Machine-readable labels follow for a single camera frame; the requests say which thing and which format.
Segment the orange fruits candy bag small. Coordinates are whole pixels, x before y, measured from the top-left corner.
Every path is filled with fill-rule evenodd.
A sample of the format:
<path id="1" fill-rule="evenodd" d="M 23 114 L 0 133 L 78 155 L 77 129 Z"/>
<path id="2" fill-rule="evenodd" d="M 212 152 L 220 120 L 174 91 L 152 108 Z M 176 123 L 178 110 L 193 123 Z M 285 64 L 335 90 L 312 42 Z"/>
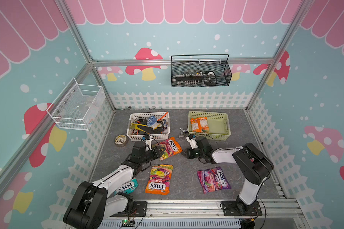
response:
<path id="1" fill-rule="evenodd" d="M 166 155 L 166 159 L 173 155 L 179 154 L 183 151 L 180 144 L 175 140 L 174 137 L 171 137 L 167 140 L 154 144 L 153 146 L 156 148 L 159 148 L 159 145 L 165 145 L 166 147 L 168 147 L 168 153 L 161 153 L 161 156 L 163 154 Z"/>

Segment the orange white candy bag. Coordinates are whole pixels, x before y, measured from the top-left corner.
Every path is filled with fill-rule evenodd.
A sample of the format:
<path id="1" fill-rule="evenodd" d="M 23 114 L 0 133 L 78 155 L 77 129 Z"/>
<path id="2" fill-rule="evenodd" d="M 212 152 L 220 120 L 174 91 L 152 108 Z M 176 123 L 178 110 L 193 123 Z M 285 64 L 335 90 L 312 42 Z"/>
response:
<path id="1" fill-rule="evenodd" d="M 193 132 L 210 133 L 207 117 L 191 118 L 190 124 Z"/>

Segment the orange Fox's fruits bag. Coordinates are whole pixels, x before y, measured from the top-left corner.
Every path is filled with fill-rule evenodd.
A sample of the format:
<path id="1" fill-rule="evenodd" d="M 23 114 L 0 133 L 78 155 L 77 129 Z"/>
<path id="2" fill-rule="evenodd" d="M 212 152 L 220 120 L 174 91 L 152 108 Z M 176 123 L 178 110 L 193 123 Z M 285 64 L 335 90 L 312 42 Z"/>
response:
<path id="1" fill-rule="evenodd" d="M 145 193 L 164 196 L 169 194 L 173 168 L 172 165 L 153 165 Z"/>

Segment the purple Fox's berries bag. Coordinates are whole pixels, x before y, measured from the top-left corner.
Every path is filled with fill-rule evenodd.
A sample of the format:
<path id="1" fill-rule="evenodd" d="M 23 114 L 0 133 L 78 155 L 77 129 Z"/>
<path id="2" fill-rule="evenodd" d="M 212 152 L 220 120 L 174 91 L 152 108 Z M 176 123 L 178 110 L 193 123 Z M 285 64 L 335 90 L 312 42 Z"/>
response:
<path id="1" fill-rule="evenodd" d="M 203 193 L 231 189 L 221 167 L 197 171 Z"/>

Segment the teal Fox's mint bag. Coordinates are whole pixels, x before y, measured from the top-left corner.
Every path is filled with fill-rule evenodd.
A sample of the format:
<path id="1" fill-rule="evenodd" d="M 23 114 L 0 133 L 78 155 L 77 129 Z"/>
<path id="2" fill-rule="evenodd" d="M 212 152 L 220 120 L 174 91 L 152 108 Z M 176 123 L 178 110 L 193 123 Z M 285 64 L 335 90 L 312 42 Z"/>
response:
<path id="1" fill-rule="evenodd" d="M 137 187 L 139 186 L 137 179 L 134 178 L 130 180 L 129 182 L 121 185 L 117 190 L 117 194 L 119 193 L 125 193 L 125 194 L 130 194 L 132 193 Z"/>

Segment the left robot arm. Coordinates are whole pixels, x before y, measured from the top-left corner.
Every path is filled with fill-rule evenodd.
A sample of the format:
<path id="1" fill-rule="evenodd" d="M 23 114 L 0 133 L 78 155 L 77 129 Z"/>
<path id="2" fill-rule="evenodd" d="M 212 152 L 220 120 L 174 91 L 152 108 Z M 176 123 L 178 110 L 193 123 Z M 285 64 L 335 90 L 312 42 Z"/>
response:
<path id="1" fill-rule="evenodd" d="M 114 215 L 137 215 L 133 197 L 118 188 L 132 181 L 143 165 L 161 158 L 163 149 L 151 141 L 135 142 L 132 152 L 113 172 L 93 183 L 84 181 L 75 191 L 63 222 L 76 229 L 97 229 L 102 220 Z"/>

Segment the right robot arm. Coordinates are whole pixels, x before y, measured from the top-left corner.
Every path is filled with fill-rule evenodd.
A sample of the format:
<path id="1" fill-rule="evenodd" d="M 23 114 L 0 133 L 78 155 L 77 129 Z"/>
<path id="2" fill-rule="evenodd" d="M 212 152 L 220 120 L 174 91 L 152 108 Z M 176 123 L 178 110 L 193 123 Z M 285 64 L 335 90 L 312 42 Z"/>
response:
<path id="1" fill-rule="evenodd" d="M 205 164 L 234 163 L 245 177 L 245 182 L 236 200 L 222 201 L 220 208 L 225 216 L 251 216 L 257 218 L 262 212 L 257 196 L 263 183 L 270 178 L 273 163 L 253 144 L 246 143 L 237 148 L 214 149 L 203 137 L 187 137 L 190 147 L 182 152 L 188 159 L 204 159 Z"/>

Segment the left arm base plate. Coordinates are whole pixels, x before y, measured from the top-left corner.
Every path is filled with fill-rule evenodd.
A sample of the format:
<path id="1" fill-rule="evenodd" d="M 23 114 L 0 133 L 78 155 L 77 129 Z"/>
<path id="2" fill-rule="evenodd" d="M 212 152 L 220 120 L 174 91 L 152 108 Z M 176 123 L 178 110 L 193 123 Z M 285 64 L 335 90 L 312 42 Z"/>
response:
<path id="1" fill-rule="evenodd" d="M 127 216 L 133 216 L 133 217 L 143 217 L 146 215 L 147 210 L 147 201 L 134 201 L 127 204 L 127 207 L 124 211 L 118 212 L 112 217 L 127 217 Z"/>

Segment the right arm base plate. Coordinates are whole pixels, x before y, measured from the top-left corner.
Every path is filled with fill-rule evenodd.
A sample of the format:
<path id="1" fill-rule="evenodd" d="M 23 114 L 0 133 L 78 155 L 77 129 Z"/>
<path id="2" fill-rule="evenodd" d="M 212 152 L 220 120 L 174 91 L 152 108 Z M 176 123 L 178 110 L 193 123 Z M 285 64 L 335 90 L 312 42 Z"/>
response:
<path id="1" fill-rule="evenodd" d="M 262 210 L 258 201 L 251 205 L 246 205 L 242 201 L 222 201 L 220 208 L 223 210 L 224 216 L 238 216 L 238 217 L 258 217 L 262 216 Z"/>

